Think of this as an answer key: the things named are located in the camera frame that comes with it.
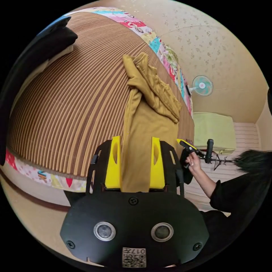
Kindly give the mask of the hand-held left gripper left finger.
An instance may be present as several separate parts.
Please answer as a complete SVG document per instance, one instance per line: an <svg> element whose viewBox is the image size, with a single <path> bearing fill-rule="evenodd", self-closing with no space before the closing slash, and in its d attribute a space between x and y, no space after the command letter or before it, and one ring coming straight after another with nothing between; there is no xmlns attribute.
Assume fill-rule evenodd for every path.
<svg viewBox="0 0 272 272"><path fill-rule="evenodd" d="M115 136L111 140L107 173L105 178L106 189L121 189L121 147L120 136Z"/></svg>

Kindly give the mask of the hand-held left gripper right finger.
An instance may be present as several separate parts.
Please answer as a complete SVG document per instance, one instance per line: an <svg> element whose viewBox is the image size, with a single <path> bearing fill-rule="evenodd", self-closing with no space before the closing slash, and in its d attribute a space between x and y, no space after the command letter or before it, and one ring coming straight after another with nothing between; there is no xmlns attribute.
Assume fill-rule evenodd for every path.
<svg viewBox="0 0 272 272"><path fill-rule="evenodd" d="M152 137L149 189L164 189L164 169L160 139Z"/></svg>

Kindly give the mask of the person's right hand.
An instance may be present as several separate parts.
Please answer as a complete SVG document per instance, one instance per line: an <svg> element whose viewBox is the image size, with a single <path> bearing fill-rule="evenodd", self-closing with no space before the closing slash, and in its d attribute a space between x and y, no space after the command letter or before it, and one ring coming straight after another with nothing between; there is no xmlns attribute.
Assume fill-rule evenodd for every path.
<svg viewBox="0 0 272 272"><path fill-rule="evenodd" d="M189 170L192 174L198 174L202 170L200 158L195 152L190 153L185 162L189 164Z"/></svg>

